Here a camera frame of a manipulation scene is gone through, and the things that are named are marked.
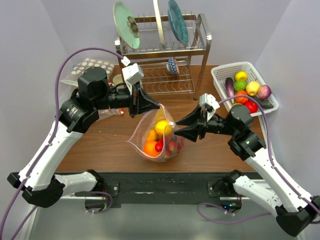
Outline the yellow lemon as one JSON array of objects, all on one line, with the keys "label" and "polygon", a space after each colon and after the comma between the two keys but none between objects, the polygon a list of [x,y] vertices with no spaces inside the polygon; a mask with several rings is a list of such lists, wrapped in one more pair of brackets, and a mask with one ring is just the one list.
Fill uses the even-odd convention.
[{"label": "yellow lemon", "polygon": [[165,119],[158,121],[154,129],[156,133],[161,137],[168,136],[173,132],[173,127]]}]

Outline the yellow apple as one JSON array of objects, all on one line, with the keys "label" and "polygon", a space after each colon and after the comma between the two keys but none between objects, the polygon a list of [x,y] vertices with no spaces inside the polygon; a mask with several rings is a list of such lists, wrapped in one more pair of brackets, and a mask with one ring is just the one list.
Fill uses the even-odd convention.
[{"label": "yellow apple", "polygon": [[147,137],[147,141],[155,141],[155,142],[158,141],[158,133],[156,132],[155,129],[150,130],[148,137]]}]

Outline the clear polka dot zip bag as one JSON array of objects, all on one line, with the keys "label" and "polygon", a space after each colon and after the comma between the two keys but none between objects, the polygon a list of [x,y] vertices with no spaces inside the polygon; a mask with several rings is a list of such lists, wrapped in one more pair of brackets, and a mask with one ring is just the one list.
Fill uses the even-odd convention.
[{"label": "clear polka dot zip bag", "polygon": [[128,139],[127,143],[129,143],[133,149],[143,158],[148,159],[153,162],[163,163],[168,161],[169,159],[165,159],[165,137],[159,136],[158,140],[163,139],[163,150],[156,157],[150,157],[144,153],[144,144],[147,141],[147,137],[151,129],[155,129],[155,125],[160,120],[167,120],[169,124],[172,126],[173,131],[170,135],[174,135],[174,131],[178,130],[173,117],[169,113],[169,111],[165,108],[164,105],[160,105],[160,109],[151,110],[143,115],[141,120],[139,121],[137,127],[135,128],[133,134]]}]

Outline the red chili pepper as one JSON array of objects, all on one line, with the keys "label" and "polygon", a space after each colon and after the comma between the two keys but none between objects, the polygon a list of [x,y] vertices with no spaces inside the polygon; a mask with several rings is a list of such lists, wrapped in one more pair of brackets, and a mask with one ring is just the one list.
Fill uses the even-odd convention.
[{"label": "red chili pepper", "polygon": [[155,144],[155,150],[157,152],[161,152],[163,150],[163,147],[164,147],[164,140],[163,139],[159,139]]}]

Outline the orange fruit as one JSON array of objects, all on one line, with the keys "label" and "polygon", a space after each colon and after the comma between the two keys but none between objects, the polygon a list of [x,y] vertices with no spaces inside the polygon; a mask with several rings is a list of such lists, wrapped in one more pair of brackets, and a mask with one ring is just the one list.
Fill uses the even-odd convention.
[{"label": "orange fruit", "polygon": [[161,152],[156,150],[157,142],[154,140],[148,140],[144,143],[143,152],[149,157],[157,157]]}]

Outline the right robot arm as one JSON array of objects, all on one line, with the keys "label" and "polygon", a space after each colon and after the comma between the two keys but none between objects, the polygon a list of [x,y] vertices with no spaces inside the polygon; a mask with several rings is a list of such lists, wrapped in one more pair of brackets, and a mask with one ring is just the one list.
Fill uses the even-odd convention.
[{"label": "right robot arm", "polygon": [[296,237],[308,225],[317,224],[320,215],[320,197],[312,196],[300,187],[277,163],[266,143],[251,130],[253,117],[249,109],[234,105],[223,118],[197,106],[190,114],[177,121],[183,128],[177,136],[196,142],[207,133],[230,136],[232,152],[254,168],[270,186],[270,190],[256,184],[244,173],[233,170],[218,180],[213,187],[227,196],[245,196],[266,209],[278,225],[290,236]]}]

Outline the cream mug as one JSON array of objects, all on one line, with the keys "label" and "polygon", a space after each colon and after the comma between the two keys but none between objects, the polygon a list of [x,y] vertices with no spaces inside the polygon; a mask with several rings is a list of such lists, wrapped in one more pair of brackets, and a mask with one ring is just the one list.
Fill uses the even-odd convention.
[{"label": "cream mug", "polygon": [[120,84],[120,83],[123,83],[123,77],[121,74],[117,74],[113,77],[112,81],[111,81],[111,84],[113,87],[115,87],[116,85]]}]

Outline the purple eggplant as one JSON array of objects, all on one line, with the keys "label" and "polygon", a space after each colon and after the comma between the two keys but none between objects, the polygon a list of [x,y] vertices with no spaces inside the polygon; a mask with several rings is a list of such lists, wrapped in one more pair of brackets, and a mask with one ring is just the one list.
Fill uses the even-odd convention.
[{"label": "purple eggplant", "polygon": [[225,79],[225,89],[228,97],[232,97],[235,95],[234,82],[231,77],[227,77]]}]

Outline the green custard apple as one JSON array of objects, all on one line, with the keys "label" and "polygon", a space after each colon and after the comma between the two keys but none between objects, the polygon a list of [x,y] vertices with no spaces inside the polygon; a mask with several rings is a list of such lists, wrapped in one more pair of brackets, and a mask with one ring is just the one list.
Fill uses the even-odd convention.
[{"label": "green custard apple", "polygon": [[247,83],[245,81],[236,81],[233,87],[235,92],[245,91],[247,87]]}]

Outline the red apple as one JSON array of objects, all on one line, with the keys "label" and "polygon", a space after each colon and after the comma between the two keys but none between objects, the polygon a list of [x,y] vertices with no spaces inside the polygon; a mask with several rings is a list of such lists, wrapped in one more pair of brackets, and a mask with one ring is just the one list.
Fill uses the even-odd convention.
[{"label": "red apple", "polygon": [[249,109],[251,114],[256,113],[259,109],[258,105],[253,101],[247,101],[244,105]]}]

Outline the white plastic fruit basket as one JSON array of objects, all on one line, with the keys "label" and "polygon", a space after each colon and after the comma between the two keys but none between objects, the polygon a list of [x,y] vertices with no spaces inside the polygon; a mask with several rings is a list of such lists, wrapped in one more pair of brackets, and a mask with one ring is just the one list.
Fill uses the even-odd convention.
[{"label": "white plastic fruit basket", "polygon": [[[234,76],[237,72],[240,72],[240,71],[243,71],[247,74],[247,80],[246,80],[247,83],[256,81],[260,85],[267,85],[263,80],[263,78],[261,77],[261,75],[256,70],[256,68],[250,62],[247,62],[247,61],[234,62],[234,63],[213,67],[211,69],[211,75],[213,77],[213,85],[219,97],[222,100],[229,97],[228,92],[226,90],[226,85],[225,85],[226,79],[232,78],[232,80],[235,81]],[[267,101],[271,104],[271,106],[273,106],[273,108],[264,108],[265,114],[278,110],[279,103],[273,94],[270,95]],[[227,112],[229,112],[233,104],[232,104],[232,101],[229,100],[227,102],[224,102],[223,105],[225,106]]]}]

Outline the pale yellow fruit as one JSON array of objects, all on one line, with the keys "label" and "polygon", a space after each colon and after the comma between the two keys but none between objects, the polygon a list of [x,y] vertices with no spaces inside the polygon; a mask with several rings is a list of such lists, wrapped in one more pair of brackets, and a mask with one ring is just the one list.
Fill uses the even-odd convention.
[{"label": "pale yellow fruit", "polygon": [[245,91],[249,96],[254,97],[258,94],[259,89],[260,84],[257,81],[251,81],[246,85]]}]

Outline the dark grey avocado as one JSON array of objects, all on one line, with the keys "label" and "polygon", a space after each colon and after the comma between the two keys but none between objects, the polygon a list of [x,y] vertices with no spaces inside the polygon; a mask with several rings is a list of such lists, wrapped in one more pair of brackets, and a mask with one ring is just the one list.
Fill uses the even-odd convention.
[{"label": "dark grey avocado", "polygon": [[254,100],[255,103],[258,103],[258,105],[260,105],[263,109],[269,110],[274,107],[274,105],[268,99],[261,100],[257,96],[253,96],[252,99]]}]

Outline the teal plate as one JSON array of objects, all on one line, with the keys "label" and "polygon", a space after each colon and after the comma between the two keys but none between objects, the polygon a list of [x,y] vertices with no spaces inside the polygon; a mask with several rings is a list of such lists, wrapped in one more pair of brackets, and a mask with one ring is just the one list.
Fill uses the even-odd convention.
[{"label": "teal plate", "polygon": [[189,43],[189,36],[184,16],[175,0],[168,1],[168,21],[175,38],[184,46]]}]

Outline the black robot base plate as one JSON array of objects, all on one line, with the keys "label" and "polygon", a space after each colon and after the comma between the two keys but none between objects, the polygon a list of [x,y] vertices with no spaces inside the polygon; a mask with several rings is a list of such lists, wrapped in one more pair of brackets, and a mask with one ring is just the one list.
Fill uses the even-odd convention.
[{"label": "black robot base plate", "polygon": [[101,176],[114,208],[124,204],[197,205],[238,197],[223,182],[226,172],[103,172]]}]

